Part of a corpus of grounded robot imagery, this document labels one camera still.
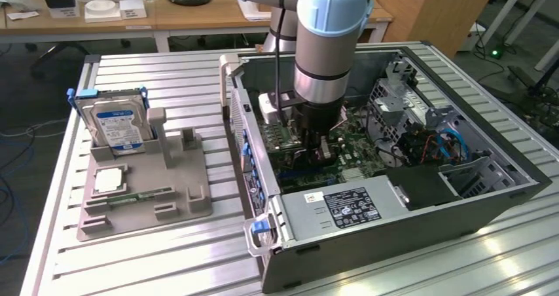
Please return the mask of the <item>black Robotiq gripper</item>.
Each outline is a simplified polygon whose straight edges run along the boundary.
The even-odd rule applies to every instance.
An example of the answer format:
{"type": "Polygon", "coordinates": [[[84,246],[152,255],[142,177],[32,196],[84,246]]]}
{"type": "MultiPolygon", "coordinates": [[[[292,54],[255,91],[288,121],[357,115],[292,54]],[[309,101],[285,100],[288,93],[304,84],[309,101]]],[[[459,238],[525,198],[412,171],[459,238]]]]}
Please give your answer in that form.
{"type": "Polygon", "coordinates": [[[343,100],[331,103],[304,102],[300,105],[300,135],[305,149],[304,159],[309,166],[331,165],[329,157],[321,148],[323,137],[328,138],[329,129],[340,118],[343,100]]]}

